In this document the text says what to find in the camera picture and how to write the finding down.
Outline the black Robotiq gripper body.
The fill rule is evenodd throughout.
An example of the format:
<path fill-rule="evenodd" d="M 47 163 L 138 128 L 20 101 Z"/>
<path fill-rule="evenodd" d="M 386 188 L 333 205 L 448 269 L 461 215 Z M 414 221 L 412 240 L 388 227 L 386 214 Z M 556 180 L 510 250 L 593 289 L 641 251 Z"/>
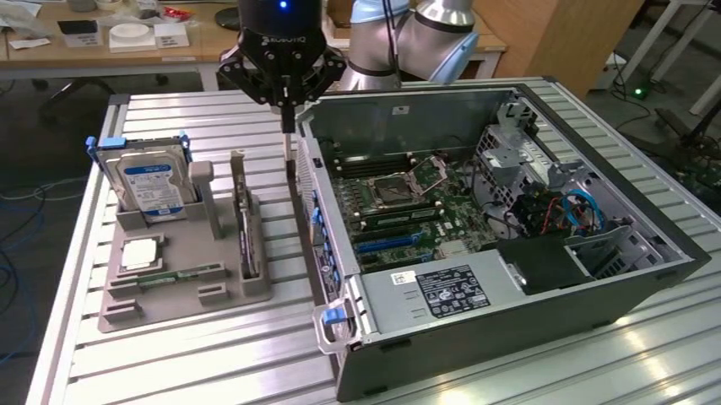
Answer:
<path fill-rule="evenodd" d="M 298 78 L 309 73 L 328 49 L 321 30 L 322 2 L 241 0 L 238 10 L 239 51 L 263 76 Z"/>

